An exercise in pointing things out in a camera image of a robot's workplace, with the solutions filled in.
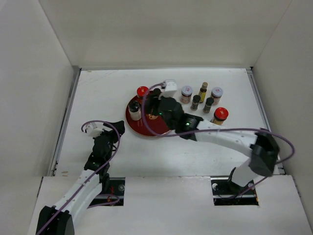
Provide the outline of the white lid sauce jar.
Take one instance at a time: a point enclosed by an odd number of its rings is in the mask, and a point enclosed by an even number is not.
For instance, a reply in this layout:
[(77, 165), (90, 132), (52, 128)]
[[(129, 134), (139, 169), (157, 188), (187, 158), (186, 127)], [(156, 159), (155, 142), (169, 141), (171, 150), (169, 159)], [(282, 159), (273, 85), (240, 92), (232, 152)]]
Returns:
[(191, 100), (192, 93), (193, 93), (193, 88), (191, 86), (186, 85), (182, 87), (180, 101), (183, 104), (188, 104)]

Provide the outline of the black cap spice bottle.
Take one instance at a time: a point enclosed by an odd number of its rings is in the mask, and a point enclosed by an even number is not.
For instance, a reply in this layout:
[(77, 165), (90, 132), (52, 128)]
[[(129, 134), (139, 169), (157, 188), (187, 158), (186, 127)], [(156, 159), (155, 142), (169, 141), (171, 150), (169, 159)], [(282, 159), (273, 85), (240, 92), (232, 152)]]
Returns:
[(201, 97), (199, 95), (193, 96), (192, 104), (191, 104), (191, 107), (190, 107), (190, 109), (192, 111), (195, 111), (195, 110), (198, 109), (198, 105), (200, 103), (200, 100), (201, 100)]

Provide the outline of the black cap pepper bottle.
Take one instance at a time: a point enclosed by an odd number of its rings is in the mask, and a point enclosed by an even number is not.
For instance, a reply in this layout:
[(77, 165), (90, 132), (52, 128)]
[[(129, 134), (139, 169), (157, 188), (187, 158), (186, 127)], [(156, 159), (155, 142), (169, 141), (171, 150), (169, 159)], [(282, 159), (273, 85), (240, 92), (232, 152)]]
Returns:
[(212, 98), (212, 97), (207, 98), (202, 111), (205, 114), (208, 114), (211, 110), (213, 103), (214, 103), (214, 98)]

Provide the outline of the red lid chili sauce jar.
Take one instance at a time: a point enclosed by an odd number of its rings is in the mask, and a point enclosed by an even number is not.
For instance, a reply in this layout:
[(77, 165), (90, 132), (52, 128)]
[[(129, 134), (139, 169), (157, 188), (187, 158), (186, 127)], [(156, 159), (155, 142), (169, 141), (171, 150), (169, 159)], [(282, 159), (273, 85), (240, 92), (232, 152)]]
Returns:
[(137, 88), (136, 93), (137, 93), (137, 101), (139, 104), (142, 104), (143, 97), (148, 90), (149, 88), (146, 86), (140, 86)]

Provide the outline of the yellow label oil bottle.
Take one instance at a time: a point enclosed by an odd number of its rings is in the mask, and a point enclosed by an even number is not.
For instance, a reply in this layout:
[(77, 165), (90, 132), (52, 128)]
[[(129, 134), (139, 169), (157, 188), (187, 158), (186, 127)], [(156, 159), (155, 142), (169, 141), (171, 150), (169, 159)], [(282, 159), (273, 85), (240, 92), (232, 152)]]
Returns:
[(200, 103), (204, 102), (204, 99), (205, 99), (205, 96), (206, 96), (206, 92), (207, 92), (207, 87), (208, 87), (208, 83), (207, 82), (203, 82), (202, 86), (200, 88), (200, 91), (199, 91)]

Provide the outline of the clear jar white powder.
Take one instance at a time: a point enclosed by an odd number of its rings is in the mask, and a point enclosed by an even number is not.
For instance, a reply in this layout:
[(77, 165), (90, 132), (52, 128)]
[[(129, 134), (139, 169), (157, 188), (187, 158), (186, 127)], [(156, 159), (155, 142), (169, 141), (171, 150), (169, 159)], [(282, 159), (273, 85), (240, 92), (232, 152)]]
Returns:
[(130, 101), (128, 110), (132, 120), (138, 121), (141, 119), (141, 106), (137, 100)]

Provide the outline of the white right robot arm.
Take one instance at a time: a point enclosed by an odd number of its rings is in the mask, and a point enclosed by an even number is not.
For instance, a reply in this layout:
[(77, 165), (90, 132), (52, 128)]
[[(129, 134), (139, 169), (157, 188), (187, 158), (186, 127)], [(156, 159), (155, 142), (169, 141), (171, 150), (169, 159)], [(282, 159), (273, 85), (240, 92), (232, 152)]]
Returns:
[(273, 175), (279, 146), (268, 130), (229, 130), (186, 113), (174, 98), (162, 96), (159, 88), (144, 95), (142, 108), (147, 114), (160, 116), (170, 130), (185, 140), (217, 144), (247, 156), (248, 160), (233, 168), (228, 177), (226, 186), (231, 193), (245, 190), (259, 176)]

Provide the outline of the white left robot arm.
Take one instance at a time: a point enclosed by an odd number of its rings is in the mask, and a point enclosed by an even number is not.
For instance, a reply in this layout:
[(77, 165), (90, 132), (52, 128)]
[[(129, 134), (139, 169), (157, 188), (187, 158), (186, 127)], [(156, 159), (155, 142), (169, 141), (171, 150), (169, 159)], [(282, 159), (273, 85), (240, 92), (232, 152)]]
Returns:
[(40, 211), (38, 235), (73, 235), (95, 197), (105, 195), (110, 189), (108, 170), (125, 132), (124, 121), (91, 120), (81, 126), (81, 131), (93, 138), (92, 152), (69, 191), (53, 206), (45, 206)]

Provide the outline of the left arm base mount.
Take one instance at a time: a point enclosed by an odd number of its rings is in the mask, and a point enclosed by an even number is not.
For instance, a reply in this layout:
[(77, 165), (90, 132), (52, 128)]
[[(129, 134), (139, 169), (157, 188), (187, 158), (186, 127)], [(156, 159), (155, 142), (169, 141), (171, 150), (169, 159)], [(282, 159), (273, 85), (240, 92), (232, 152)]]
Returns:
[(102, 191), (92, 200), (92, 206), (123, 206), (125, 178), (112, 178), (102, 187)]

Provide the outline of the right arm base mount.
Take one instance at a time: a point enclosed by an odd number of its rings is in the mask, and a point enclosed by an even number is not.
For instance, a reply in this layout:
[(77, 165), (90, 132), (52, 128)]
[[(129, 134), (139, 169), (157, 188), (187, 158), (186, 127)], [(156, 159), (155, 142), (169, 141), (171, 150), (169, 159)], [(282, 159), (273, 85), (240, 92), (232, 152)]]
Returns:
[(211, 188), (215, 206), (258, 206), (259, 200), (250, 181), (245, 187), (237, 186), (227, 177), (212, 177)]

